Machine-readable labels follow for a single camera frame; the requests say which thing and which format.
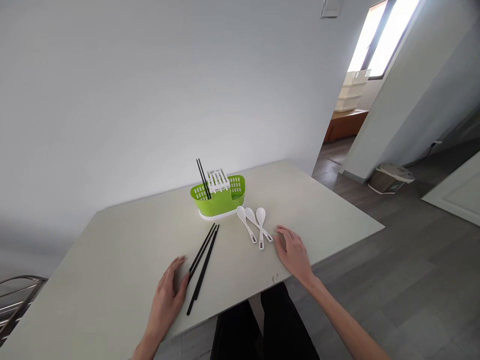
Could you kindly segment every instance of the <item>right hand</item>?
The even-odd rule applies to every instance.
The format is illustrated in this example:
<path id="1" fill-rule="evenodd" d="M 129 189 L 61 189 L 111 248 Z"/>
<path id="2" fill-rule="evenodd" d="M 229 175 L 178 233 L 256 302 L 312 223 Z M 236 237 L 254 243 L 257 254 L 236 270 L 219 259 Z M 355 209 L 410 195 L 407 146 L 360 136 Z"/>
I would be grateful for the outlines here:
<path id="1" fill-rule="evenodd" d="M 283 247 L 279 236 L 275 235 L 274 237 L 275 247 L 281 262 L 305 286 L 314 277 L 314 274 L 302 238 L 293 230 L 282 225 L 277 225 L 276 232 L 282 234 L 285 238 L 286 249 Z"/>

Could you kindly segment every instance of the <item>chopstick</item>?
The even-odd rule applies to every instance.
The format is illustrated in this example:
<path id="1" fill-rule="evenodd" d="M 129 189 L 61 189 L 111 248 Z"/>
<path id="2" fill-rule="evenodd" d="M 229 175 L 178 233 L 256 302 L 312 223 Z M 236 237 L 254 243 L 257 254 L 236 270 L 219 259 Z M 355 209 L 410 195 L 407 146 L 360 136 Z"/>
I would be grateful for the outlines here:
<path id="1" fill-rule="evenodd" d="M 215 239 L 217 238 L 217 234 L 219 232 L 219 227 L 220 227 L 220 224 L 216 226 L 216 230 L 214 231 L 210 247 L 208 248 L 208 252 L 206 254 L 205 262 L 203 263 L 203 267 L 201 268 L 200 277 L 198 278 L 198 282 L 196 283 L 196 286 L 195 286 L 195 291 L 193 292 L 193 296 L 191 297 L 191 300 L 190 300 L 190 305 L 188 306 L 188 310 L 186 312 L 187 316 L 190 315 L 190 313 L 192 312 L 194 301 L 199 298 L 200 287 L 202 286 L 202 282 L 204 281 L 205 271 L 207 270 L 207 265 L 209 264 L 210 255 L 212 254 L 212 249 L 214 248 Z"/>
<path id="2" fill-rule="evenodd" d="M 201 244 L 200 250 L 198 250 L 198 253 L 195 256 L 195 259 L 193 260 L 193 262 L 190 266 L 190 270 L 189 270 L 190 275 L 188 276 L 188 284 L 190 284 L 190 280 L 192 279 L 192 276 L 194 275 L 195 269 L 197 268 L 197 266 L 200 262 L 200 259 L 204 255 L 205 249 L 207 248 L 207 246 L 210 242 L 211 234 L 213 234 L 212 230 L 213 230 L 214 227 L 215 227 L 215 223 L 213 223 L 213 225 L 211 226 L 210 231 L 206 235 L 205 240 L 203 240 L 203 243 Z"/>
<path id="3" fill-rule="evenodd" d="M 205 188 L 206 197 L 208 199 L 210 199 L 209 192 L 207 190 L 207 183 L 204 180 L 204 173 L 203 173 L 203 171 L 200 170 L 200 159 L 196 160 L 196 165 L 198 166 L 198 171 L 200 172 L 201 183 L 203 184 L 203 187 Z"/>
<path id="4" fill-rule="evenodd" d="M 206 192 L 208 193 L 208 198 L 211 199 L 212 194 L 210 193 L 210 189 L 208 187 L 209 183 L 207 182 L 207 178 L 205 177 L 204 168 L 202 167 L 202 162 L 200 161 L 200 159 L 198 159 L 198 163 L 200 164 L 201 174 L 203 175 L 203 178 L 205 179 L 205 183 L 207 185 L 205 188 L 206 188 Z"/>

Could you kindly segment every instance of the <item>door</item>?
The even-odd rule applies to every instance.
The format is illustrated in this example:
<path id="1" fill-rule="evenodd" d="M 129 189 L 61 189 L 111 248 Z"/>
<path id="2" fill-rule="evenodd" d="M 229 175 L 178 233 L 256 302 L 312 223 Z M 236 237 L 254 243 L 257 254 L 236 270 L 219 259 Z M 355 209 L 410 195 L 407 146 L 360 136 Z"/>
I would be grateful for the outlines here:
<path id="1" fill-rule="evenodd" d="M 434 187 L 422 200 L 480 226 L 480 152 Z"/>

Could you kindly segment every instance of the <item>wall switch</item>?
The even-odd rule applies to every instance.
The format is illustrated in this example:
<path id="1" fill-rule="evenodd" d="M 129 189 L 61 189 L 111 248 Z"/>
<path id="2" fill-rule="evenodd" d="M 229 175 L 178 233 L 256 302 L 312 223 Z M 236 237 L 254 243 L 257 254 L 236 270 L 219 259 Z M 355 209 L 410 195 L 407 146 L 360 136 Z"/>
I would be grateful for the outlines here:
<path id="1" fill-rule="evenodd" d="M 344 0 L 323 0 L 323 8 L 321 9 L 322 18 L 336 18 L 340 13 L 340 8 Z"/>

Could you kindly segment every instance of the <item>spoon handle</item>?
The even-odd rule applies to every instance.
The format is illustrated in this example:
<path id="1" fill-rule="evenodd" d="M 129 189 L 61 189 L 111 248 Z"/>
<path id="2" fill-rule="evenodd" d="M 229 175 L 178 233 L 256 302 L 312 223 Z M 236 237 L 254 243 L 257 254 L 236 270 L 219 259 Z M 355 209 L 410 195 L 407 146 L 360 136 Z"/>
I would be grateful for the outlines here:
<path id="1" fill-rule="evenodd" d="M 257 238 L 255 237 L 254 232 L 250 228 L 250 226 L 247 225 L 247 222 L 244 222 L 246 229 L 248 230 L 248 233 L 250 234 L 251 242 L 256 244 L 257 243 Z"/>
<path id="2" fill-rule="evenodd" d="M 258 244 L 258 248 L 263 250 L 265 247 L 264 245 L 264 233 L 260 231 L 260 244 Z"/>
<path id="3" fill-rule="evenodd" d="M 264 228 L 260 229 L 260 234 L 265 234 L 269 243 L 271 243 L 274 240 L 274 238 Z"/>

